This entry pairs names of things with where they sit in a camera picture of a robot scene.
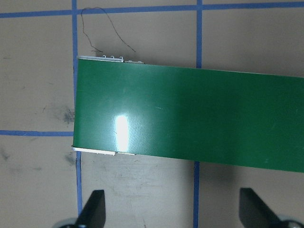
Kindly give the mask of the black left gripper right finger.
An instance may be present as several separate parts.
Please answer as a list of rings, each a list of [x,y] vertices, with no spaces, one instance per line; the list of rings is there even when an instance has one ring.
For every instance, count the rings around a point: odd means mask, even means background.
[[[286,228],[286,223],[251,188],[239,191],[239,219],[245,228]]]

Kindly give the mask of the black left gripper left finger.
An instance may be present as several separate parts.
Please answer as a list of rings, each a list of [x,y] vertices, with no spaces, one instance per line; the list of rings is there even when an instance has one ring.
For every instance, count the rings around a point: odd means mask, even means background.
[[[76,228],[103,228],[106,221],[104,190],[94,190],[75,222]]]

